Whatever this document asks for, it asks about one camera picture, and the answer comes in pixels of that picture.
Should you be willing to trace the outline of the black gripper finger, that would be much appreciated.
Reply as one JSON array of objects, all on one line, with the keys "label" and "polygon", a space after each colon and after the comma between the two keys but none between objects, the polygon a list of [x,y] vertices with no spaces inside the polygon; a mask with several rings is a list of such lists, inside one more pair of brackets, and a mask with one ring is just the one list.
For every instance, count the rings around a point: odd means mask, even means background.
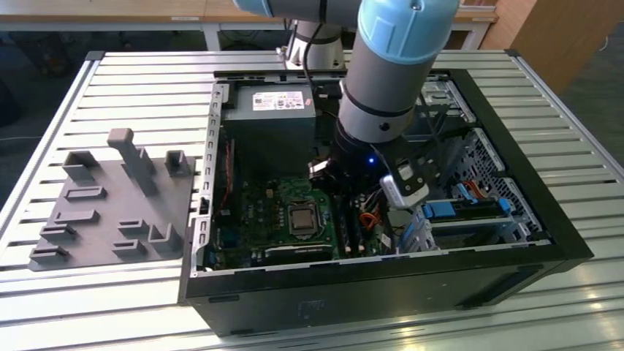
[{"label": "black gripper finger", "polygon": [[313,187],[321,189],[329,196],[341,193],[342,172],[333,160],[314,160],[309,163],[309,179]]}]

